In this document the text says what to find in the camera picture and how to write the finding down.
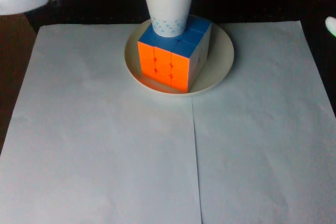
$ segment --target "white paper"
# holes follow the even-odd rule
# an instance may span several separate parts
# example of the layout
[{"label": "white paper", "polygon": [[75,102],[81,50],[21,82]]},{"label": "white paper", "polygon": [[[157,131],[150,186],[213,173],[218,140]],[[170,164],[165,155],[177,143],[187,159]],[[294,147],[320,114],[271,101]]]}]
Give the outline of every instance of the white paper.
[{"label": "white paper", "polygon": [[232,71],[192,98],[203,224],[336,223],[336,121],[300,24],[223,27]]},{"label": "white paper", "polygon": [[201,223],[191,101],[132,79],[135,28],[40,29],[0,157],[0,223]]}]

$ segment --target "brown wooden surface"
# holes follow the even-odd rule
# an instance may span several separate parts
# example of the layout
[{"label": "brown wooden surface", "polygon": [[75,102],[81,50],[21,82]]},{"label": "brown wooden surface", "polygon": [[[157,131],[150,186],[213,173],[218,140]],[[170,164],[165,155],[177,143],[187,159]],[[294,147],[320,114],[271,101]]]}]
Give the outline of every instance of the brown wooden surface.
[{"label": "brown wooden surface", "polygon": [[35,39],[25,16],[0,16],[0,153]]}]

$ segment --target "rubik's cube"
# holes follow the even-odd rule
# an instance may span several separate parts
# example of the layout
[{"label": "rubik's cube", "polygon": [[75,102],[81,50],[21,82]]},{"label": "rubik's cube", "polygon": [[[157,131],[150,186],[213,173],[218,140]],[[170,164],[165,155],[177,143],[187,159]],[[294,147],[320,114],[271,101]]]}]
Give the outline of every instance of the rubik's cube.
[{"label": "rubik's cube", "polygon": [[210,33],[211,23],[198,17],[174,38],[157,35],[151,24],[138,41],[142,74],[188,92],[207,59]]}]

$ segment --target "blue tile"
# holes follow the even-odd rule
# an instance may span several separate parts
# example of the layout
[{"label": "blue tile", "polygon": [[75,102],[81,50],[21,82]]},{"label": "blue tile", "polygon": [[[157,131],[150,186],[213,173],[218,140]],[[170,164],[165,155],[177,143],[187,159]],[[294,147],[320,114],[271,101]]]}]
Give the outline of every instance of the blue tile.
[{"label": "blue tile", "polygon": [[152,47],[159,47],[167,51],[173,51],[174,47],[180,39],[180,36],[174,38],[161,37],[154,32],[153,26],[150,24],[147,30],[140,37],[139,41]]},{"label": "blue tile", "polygon": [[182,40],[184,42],[197,46],[201,42],[201,39],[203,38],[203,36],[204,36],[204,33],[187,28],[182,34]]},{"label": "blue tile", "polygon": [[205,33],[208,30],[210,24],[211,23],[205,19],[189,16],[187,21],[187,28]]},{"label": "blue tile", "polygon": [[181,55],[186,58],[190,58],[190,56],[195,51],[196,46],[190,43],[186,43],[184,41],[180,41],[177,43],[176,47],[172,51],[172,53]]}]

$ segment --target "white tabletop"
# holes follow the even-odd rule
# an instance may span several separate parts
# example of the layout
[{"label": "white tabletop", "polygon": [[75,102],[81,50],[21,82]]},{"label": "white tabletop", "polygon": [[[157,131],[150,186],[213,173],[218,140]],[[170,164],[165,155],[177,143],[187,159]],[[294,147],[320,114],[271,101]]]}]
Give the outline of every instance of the white tabletop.
[{"label": "white tabletop", "polygon": [[135,28],[40,29],[0,157],[0,223],[335,223],[336,120],[300,23],[223,26],[232,71],[185,99],[130,76]]}]

